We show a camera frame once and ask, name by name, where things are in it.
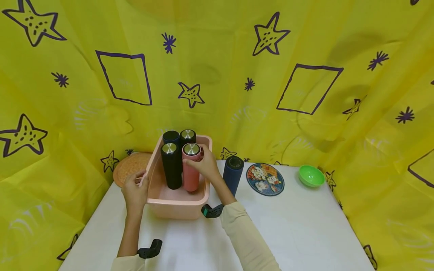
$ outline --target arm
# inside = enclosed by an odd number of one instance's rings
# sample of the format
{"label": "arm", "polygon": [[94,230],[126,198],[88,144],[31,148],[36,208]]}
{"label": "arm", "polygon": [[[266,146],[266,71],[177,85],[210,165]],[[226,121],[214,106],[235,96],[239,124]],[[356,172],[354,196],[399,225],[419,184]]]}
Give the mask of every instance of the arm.
{"label": "arm", "polygon": [[122,187],[127,217],[125,218],[124,234],[119,246],[118,256],[113,261],[112,271],[139,271],[145,269],[145,259],[137,254],[143,208],[148,198],[148,179],[144,179],[141,187],[136,184],[136,178],[145,172],[140,171],[127,177]]}
{"label": "arm", "polygon": [[214,186],[224,205],[220,216],[222,226],[240,259],[243,270],[280,271],[276,259],[258,229],[221,177],[215,157],[205,145],[201,146],[204,150],[202,161],[184,160],[184,163],[196,168]]}

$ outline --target beige sleeve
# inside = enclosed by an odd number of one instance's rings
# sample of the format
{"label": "beige sleeve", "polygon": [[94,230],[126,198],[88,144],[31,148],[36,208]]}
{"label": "beige sleeve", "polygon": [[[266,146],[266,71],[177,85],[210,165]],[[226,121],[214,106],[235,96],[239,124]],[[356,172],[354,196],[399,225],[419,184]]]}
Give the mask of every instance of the beige sleeve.
{"label": "beige sleeve", "polygon": [[244,271],[280,271],[276,259],[241,203],[226,205],[220,219]]}
{"label": "beige sleeve", "polygon": [[144,271],[145,259],[137,255],[114,259],[111,271]]}

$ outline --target hand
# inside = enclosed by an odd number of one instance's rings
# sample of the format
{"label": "hand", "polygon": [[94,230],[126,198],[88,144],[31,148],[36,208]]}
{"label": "hand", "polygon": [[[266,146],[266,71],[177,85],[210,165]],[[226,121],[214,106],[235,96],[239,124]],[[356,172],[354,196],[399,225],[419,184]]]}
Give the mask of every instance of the hand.
{"label": "hand", "polygon": [[127,215],[139,215],[143,213],[146,201],[148,200],[148,177],[143,179],[143,184],[138,187],[140,179],[146,170],[141,170],[129,175],[122,186],[122,194],[124,194],[125,203],[127,206]]}
{"label": "hand", "polygon": [[195,168],[199,171],[205,178],[207,178],[212,184],[214,182],[223,180],[221,178],[220,172],[218,171],[216,157],[204,144],[199,144],[204,152],[204,156],[200,162],[194,162],[192,160],[184,159],[183,163]]}

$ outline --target yellow backdrop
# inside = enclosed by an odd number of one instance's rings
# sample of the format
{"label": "yellow backdrop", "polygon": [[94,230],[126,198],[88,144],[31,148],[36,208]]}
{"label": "yellow backdrop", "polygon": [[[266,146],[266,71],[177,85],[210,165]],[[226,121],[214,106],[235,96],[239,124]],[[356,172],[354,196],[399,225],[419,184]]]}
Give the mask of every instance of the yellow backdrop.
{"label": "yellow backdrop", "polygon": [[434,270],[431,2],[1,1],[0,270],[56,270],[117,160],[184,128],[319,166],[374,267]]}

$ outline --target thermos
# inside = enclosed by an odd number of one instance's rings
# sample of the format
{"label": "thermos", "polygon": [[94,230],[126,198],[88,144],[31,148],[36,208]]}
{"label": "thermos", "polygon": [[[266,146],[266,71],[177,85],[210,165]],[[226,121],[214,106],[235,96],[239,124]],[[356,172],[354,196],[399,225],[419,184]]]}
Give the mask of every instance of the thermos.
{"label": "thermos", "polygon": [[180,133],[180,142],[183,147],[188,143],[196,143],[196,132],[190,129],[186,129]]}
{"label": "thermos", "polygon": [[[185,144],[182,148],[182,159],[198,161],[201,157],[201,147],[196,143]],[[196,191],[199,187],[199,171],[183,163],[184,189],[188,192]]]}
{"label": "thermos", "polygon": [[179,167],[180,149],[175,143],[167,143],[161,147],[160,152],[161,160],[163,161],[164,173],[166,175],[167,186],[170,189],[180,188],[182,186],[182,172]]}
{"label": "thermos", "polygon": [[179,143],[179,133],[177,131],[167,131],[163,134],[163,142],[167,143],[175,143],[177,147],[180,146]]}
{"label": "thermos", "polygon": [[178,170],[181,171],[182,173],[182,151],[181,148],[183,145],[181,145],[180,141],[179,141],[179,133],[177,131],[167,131],[163,134],[163,143],[167,144],[167,143],[174,143],[178,149],[178,161],[176,163],[176,167],[178,168]]}
{"label": "thermos", "polygon": [[244,161],[237,156],[231,156],[226,159],[223,171],[223,179],[235,196],[238,189],[238,184],[240,183],[241,173],[243,172]]}

